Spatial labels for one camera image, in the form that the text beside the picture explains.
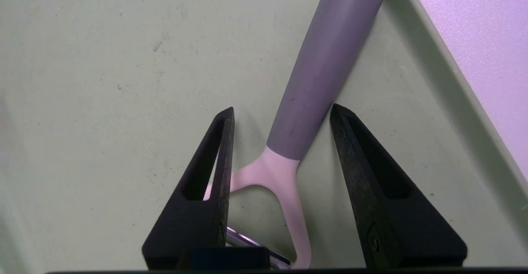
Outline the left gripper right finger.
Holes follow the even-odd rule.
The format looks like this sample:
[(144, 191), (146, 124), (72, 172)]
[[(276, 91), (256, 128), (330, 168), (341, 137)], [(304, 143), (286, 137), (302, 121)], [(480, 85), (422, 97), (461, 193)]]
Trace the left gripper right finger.
[(368, 269), (460, 267), (467, 245), (348, 108), (330, 125)]

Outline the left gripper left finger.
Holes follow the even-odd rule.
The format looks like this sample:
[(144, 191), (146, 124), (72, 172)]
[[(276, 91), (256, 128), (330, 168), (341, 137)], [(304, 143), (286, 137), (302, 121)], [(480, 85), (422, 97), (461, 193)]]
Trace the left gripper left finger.
[(225, 246), (234, 129), (232, 107), (213, 118), (143, 243), (149, 270), (173, 270), (192, 250)]

